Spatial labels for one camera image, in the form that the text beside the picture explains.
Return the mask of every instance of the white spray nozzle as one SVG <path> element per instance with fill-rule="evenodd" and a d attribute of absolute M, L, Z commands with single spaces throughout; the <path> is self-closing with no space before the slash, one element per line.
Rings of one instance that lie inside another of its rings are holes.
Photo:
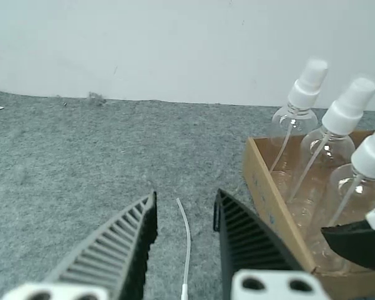
<path fill-rule="evenodd" d="M 328 64 L 322 59 L 309 59 L 300 78 L 294 83 L 289 96 L 289 102 L 300 109 L 311 108 L 318 97 Z"/>
<path fill-rule="evenodd" d="M 369 100 L 375 94 L 375 82 L 359 77 L 335 100 L 322 118 L 322 125 L 342 136 L 353 132 Z"/>
<path fill-rule="evenodd" d="M 375 179 L 375 133 L 355 150 L 351 164 L 360 174 Z"/>

